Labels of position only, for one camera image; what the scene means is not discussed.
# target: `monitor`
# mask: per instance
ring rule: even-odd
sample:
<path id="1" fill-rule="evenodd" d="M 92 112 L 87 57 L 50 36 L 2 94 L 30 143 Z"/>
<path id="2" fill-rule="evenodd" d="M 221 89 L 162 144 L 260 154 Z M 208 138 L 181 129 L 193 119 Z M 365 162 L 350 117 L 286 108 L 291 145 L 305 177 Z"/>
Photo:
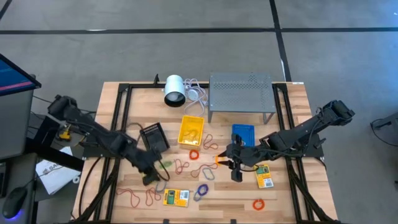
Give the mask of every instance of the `monitor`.
<path id="1" fill-rule="evenodd" d="M 40 88 L 42 84 L 0 54 L 0 96 Z"/>

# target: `blue container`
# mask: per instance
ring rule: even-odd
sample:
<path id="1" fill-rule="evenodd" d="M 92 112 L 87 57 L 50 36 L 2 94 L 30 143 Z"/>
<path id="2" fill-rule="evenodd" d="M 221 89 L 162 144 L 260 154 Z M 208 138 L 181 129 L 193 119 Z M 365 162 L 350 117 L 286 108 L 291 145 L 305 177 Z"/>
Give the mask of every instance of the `blue container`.
<path id="1" fill-rule="evenodd" d="M 246 124 L 233 124 L 232 133 L 238 134 L 243 142 L 243 146 L 254 146 L 254 126 Z"/>

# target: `gray floor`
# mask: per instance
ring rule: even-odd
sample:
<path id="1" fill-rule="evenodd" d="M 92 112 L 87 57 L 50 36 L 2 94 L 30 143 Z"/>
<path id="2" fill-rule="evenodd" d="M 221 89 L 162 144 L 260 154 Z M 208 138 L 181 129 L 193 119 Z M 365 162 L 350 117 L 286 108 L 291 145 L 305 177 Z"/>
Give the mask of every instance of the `gray floor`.
<path id="1" fill-rule="evenodd" d="M 0 7 L 6 2 L 0 0 Z M 276 0 L 283 27 L 398 27 L 395 1 Z M 0 30 L 272 27 L 264 0 L 13 0 Z M 398 112 L 398 32 L 283 34 L 293 81 L 305 82 L 313 112 L 332 99 L 356 112 L 322 132 L 339 219 L 397 223 L 398 148 L 369 123 Z M 70 95 L 95 110 L 104 81 L 164 80 L 179 74 L 268 72 L 283 81 L 277 41 L 263 34 L 0 35 L 0 52 L 37 75 L 37 96 Z M 33 111 L 47 104 L 34 101 Z M 382 131 L 393 141 L 392 132 Z M 39 223 L 65 222 L 76 187 L 40 203 Z"/>

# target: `robotic arm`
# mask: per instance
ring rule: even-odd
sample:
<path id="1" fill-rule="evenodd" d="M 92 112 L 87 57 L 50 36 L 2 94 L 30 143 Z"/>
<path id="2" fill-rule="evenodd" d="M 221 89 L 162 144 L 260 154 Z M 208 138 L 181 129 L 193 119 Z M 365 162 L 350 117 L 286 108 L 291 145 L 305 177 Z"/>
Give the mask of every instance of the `robotic arm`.
<path id="1" fill-rule="evenodd" d="M 233 143 L 226 147 L 218 157 L 228 157 L 232 161 L 221 161 L 228 166 L 231 178 L 242 182 L 241 164 L 252 167 L 258 162 L 276 160 L 282 156 L 302 157 L 309 147 L 318 149 L 326 140 L 312 141 L 313 135 L 328 126 L 344 126 L 355 115 L 342 101 L 331 101 L 320 112 L 306 122 L 290 130 L 281 130 L 260 139 L 261 144 L 254 147 L 242 146 L 240 136 L 233 134 Z"/>
<path id="2" fill-rule="evenodd" d="M 78 126 L 80 130 L 96 138 L 98 144 L 110 151 L 118 158 L 126 158 L 133 167 L 137 167 L 144 185 L 160 180 L 154 162 L 162 158 L 160 153 L 153 150 L 144 151 L 137 148 L 137 141 L 120 131 L 109 131 L 94 121 L 91 116 L 82 113 L 76 100 L 69 96 L 55 97 L 55 101 L 48 107 L 49 114 L 70 124 Z"/>

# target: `black computer mouse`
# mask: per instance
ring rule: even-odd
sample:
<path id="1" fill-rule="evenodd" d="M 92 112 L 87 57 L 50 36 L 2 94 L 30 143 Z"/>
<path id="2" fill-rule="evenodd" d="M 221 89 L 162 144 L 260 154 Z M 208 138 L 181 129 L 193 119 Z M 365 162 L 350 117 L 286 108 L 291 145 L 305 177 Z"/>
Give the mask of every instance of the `black computer mouse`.
<path id="1" fill-rule="evenodd" d="M 7 196 L 2 206 L 2 215 L 4 218 L 14 218 L 24 204 L 27 195 L 25 187 L 17 187 Z"/>

